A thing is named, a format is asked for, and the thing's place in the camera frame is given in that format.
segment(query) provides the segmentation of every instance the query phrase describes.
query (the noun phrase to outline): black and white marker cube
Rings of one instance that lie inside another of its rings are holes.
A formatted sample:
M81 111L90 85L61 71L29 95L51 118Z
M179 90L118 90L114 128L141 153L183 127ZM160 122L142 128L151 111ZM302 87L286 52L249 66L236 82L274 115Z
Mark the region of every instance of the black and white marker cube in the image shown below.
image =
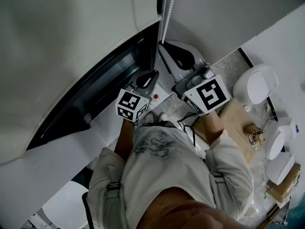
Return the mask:
M121 89L115 102L116 114L135 122L148 108L149 99Z
M183 94L183 100L199 115L205 115L230 100L221 76L218 74Z

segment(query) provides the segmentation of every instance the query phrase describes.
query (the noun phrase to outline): pants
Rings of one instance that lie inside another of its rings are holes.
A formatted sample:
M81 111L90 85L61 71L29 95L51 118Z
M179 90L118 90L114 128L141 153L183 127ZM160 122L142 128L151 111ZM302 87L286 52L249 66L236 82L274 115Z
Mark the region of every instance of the pants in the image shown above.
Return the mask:
M162 126L168 128L176 128L175 125L170 121L160 121L156 123L144 123L142 126Z

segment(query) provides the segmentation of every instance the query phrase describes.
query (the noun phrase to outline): sleeve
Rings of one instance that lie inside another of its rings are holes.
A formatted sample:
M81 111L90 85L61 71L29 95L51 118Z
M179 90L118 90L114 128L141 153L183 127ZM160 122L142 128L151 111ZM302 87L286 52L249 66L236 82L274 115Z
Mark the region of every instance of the sleeve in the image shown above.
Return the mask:
M94 224L103 226L103 198L105 190L110 183L109 166L115 169L118 180L121 179L125 161L115 152L104 148L94 169L87 195L87 203Z
M217 172L231 182L232 192L241 212L239 219L250 207L253 199L253 176L240 148L229 138L226 130L212 143L211 149Z

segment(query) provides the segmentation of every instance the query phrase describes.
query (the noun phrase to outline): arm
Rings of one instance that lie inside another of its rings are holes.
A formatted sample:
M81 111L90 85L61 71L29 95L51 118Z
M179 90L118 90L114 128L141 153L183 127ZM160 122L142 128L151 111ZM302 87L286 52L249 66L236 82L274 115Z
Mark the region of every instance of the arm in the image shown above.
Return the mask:
M111 180L110 167L113 167L118 180L121 180L125 162L132 150L133 125L123 120L121 133L114 152L104 148L94 169L87 195L92 220L96 225L103 225L104 193Z
M212 142L215 141L223 132L224 124L215 111L202 116L201 119L203 121L203 130L206 141L211 145Z
M118 142L114 152L124 161L127 161L133 147L133 124L128 120L123 120Z
M213 111L204 116L203 127L211 147L209 152L213 153L213 166L215 166L217 173L222 174L232 184L233 191L231 192L235 195L240 211L239 216L241 216L249 208L253 199L254 181L252 174L240 148L229 138L216 112Z

